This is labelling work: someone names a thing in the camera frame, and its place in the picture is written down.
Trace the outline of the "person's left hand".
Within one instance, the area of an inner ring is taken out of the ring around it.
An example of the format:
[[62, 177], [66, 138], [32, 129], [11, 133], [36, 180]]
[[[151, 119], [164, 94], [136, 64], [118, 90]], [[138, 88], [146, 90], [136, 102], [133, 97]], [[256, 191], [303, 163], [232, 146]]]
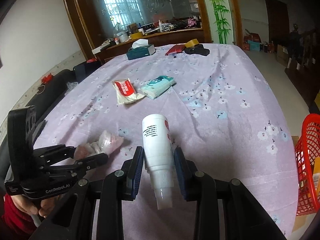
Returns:
[[56, 206], [60, 196], [44, 199], [40, 202], [39, 206], [35, 205], [31, 200], [23, 195], [11, 196], [14, 205], [23, 213], [28, 215], [40, 215], [46, 218]]

